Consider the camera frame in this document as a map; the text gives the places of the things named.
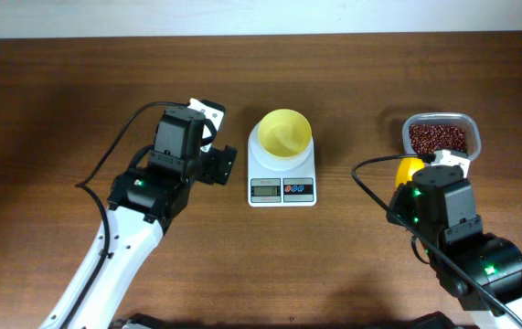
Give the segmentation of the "yellow measuring scoop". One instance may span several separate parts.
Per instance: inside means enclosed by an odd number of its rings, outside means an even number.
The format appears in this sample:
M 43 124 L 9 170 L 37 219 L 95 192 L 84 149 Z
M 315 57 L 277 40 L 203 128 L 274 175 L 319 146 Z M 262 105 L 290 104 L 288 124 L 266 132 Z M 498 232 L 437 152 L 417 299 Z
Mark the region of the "yellow measuring scoop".
M 417 157 L 407 157 L 400 161 L 398 171 L 395 177 L 395 186 L 399 187 L 401 184 L 406 184 L 412 180 L 413 175 L 423 169 L 425 163 Z

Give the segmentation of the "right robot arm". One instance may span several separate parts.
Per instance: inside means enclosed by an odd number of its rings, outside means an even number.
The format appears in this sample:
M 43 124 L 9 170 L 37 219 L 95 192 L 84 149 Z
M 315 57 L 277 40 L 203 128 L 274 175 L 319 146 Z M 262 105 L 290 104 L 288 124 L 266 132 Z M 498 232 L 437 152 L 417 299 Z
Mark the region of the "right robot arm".
M 486 233 L 458 166 L 427 166 L 399 184 L 387 218 L 413 231 L 413 248 L 479 328 L 522 328 L 522 252 Z

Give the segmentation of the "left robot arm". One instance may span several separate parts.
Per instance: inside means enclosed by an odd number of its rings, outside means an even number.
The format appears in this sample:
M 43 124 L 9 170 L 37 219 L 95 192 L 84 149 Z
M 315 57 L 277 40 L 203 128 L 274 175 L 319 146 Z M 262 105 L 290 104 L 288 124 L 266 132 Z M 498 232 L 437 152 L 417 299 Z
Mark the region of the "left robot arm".
M 106 328 L 133 277 L 188 203 L 195 183 L 225 185 L 238 151 L 213 147 L 226 109 L 208 100 L 163 101 L 152 143 L 91 198 L 101 225 L 44 328 Z

